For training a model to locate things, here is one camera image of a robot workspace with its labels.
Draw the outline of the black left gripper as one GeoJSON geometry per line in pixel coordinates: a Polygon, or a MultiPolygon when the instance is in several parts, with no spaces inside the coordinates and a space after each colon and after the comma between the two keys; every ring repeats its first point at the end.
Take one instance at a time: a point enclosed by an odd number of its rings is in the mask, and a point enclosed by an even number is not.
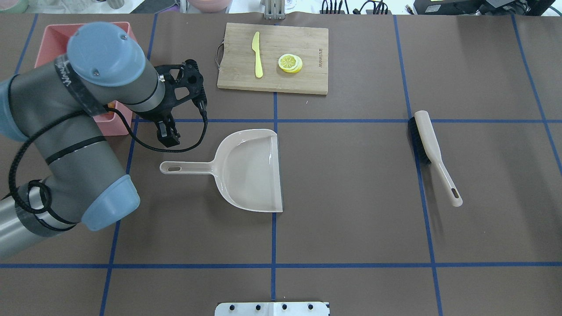
{"type": "Polygon", "coordinates": [[[142,103],[134,105],[134,113],[156,124],[157,139],[166,148],[180,144],[180,134],[172,110],[188,101],[205,116],[204,78],[198,63],[188,59],[177,65],[161,65],[156,70],[156,87],[142,103]]]}

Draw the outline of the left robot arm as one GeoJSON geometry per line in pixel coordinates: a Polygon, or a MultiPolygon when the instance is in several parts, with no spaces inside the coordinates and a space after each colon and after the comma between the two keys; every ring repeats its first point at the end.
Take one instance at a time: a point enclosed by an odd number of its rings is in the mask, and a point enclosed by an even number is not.
{"type": "Polygon", "coordinates": [[[1,83],[1,134],[22,143],[1,200],[2,260],[82,223],[98,231],[140,204],[95,116],[124,104],[154,122],[163,152],[180,143],[171,110],[193,101],[208,126],[195,60],[154,67],[118,26],[93,22],[52,62],[1,83]]]}

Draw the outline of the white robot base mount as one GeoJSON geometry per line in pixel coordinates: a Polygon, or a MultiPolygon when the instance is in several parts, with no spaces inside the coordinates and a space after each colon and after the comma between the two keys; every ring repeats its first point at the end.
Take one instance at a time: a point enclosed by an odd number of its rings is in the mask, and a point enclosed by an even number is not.
{"type": "Polygon", "coordinates": [[[325,302],[223,302],[215,316],[329,316],[325,302]]]}

